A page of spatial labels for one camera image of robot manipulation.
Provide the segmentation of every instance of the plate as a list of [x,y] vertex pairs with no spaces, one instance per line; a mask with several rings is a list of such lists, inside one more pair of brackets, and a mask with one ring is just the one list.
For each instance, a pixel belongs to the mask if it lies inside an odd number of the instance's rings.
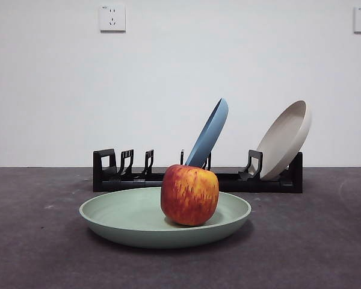
[[[311,123],[305,101],[294,102],[274,121],[257,148],[263,153],[261,180],[271,180],[287,168],[305,142]],[[254,173],[257,166],[255,160],[249,172]]]
[[218,140],[229,113],[229,106],[224,98],[218,101],[209,119],[203,127],[185,164],[202,167]]
[[165,249],[225,238],[245,223],[251,211],[244,199],[220,192],[217,209],[206,223],[182,226],[164,215],[160,199],[160,187],[116,191],[84,202],[79,212],[103,238],[133,247]]

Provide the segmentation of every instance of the mint green plate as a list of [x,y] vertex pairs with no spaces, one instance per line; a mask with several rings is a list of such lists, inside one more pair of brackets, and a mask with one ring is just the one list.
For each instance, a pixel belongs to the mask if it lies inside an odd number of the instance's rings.
[[79,209],[88,226],[110,241],[143,248],[180,248],[211,243],[233,234],[251,211],[248,202],[219,193],[214,215],[202,226],[173,223],[162,212],[161,188],[135,188],[103,194]]

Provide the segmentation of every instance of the black dish rack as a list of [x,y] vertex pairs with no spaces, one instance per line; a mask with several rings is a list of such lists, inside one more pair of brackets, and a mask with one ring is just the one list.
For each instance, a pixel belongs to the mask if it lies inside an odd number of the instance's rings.
[[[180,153],[180,164],[183,164],[184,151]],[[290,165],[271,181],[261,181],[262,152],[250,150],[247,165],[235,173],[215,173],[219,181],[220,191],[250,193],[302,193],[302,153],[299,152]],[[102,158],[109,157],[109,166],[103,167]],[[258,168],[254,174],[248,172],[252,159],[258,160]],[[114,149],[93,152],[93,191],[120,191],[130,188],[160,187],[164,173],[153,173],[153,149],[145,153],[144,169],[139,173],[132,172],[134,150],[120,154],[120,167],[116,164]],[[211,170],[211,154],[207,157],[203,169]]]

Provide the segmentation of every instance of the floor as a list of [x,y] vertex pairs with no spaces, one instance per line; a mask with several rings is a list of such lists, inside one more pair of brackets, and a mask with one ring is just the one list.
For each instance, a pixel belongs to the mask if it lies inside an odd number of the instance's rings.
[[234,193],[253,211],[230,237],[150,250],[88,229],[90,168],[0,168],[0,289],[361,288],[361,168],[303,173],[303,194]]

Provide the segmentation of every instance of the apple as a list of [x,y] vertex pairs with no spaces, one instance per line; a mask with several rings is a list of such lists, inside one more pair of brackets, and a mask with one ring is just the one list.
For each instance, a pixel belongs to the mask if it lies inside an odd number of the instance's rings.
[[174,164],[165,171],[161,208],[172,221],[197,226],[211,218],[217,209],[217,176],[199,167]]

